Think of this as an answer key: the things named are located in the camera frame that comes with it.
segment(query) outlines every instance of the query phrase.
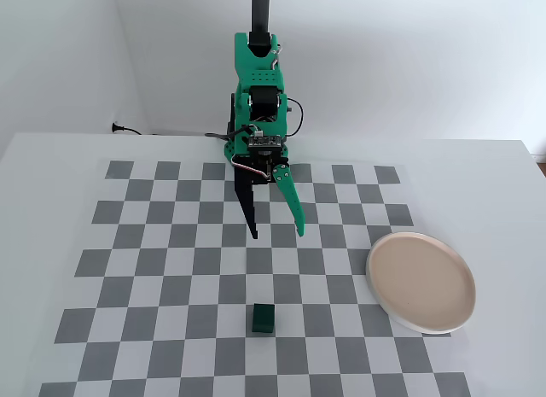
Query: wire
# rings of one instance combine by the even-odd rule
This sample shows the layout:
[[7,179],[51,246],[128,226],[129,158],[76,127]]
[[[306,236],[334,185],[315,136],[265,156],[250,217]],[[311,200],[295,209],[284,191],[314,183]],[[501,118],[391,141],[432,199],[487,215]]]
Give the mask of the wire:
[[294,131],[292,134],[287,135],[287,137],[293,137],[294,135],[296,135],[298,133],[299,128],[301,128],[301,125],[304,123],[304,108],[301,106],[301,104],[299,102],[297,102],[293,98],[287,98],[287,99],[292,101],[292,102],[295,102],[296,104],[298,104],[299,110],[301,111],[301,119],[299,120],[298,129],[296,131]]

